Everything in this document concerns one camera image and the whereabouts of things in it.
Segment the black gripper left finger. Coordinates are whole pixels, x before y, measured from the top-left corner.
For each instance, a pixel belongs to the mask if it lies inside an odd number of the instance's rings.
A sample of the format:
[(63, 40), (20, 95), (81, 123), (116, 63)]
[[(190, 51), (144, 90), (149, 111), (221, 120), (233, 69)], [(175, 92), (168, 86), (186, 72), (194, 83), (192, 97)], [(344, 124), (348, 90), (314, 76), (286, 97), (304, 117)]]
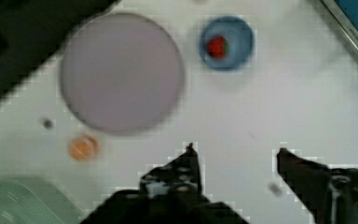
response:
[(119, 190), (80, 224), (249, 224), (226, 203), (202, 194), (198, 153), (192, 145), (143, 175), (138, 189)]

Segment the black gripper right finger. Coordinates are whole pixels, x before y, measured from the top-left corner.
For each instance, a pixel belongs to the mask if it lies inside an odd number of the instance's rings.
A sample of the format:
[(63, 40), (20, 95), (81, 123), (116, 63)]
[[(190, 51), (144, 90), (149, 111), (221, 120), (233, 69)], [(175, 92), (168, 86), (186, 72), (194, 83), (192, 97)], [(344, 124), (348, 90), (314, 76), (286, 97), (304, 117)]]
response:
[(282, 148), (277, 171), (316, 224), (358, 224), (358, 169), (330, 168)]

